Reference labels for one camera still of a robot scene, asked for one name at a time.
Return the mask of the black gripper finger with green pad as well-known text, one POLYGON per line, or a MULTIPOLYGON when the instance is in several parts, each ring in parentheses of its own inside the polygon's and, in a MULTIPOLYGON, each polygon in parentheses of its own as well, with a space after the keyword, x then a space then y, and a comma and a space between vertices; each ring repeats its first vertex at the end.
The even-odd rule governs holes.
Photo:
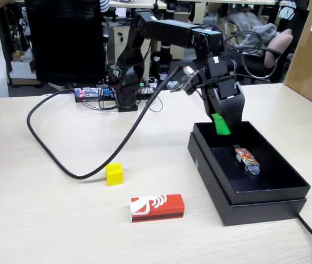
POLYGON ((236 129, 241 124, 244 103, 243 93, 219 101, 219 114, 229 129, 236 129))

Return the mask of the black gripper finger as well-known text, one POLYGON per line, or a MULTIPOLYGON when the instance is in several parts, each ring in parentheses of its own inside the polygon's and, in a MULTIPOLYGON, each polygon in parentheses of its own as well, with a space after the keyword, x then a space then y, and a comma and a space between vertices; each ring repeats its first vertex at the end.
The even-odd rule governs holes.
POLYGON ((213 87, 202 88, 202 98, 204 101, 204 107, 206 114, 215 114, 218 112, 219 97, 218 91, 213 87))

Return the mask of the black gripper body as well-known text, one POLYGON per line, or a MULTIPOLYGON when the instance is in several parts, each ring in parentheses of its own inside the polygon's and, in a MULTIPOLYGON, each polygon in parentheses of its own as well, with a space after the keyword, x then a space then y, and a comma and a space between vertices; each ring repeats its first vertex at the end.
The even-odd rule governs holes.
POLYGON ((218 89, 219 98, 221 100, 231 96, 237 96, 241 93, 235 75, 205 80, 202 82, 202 85, 208 85, 218 89))

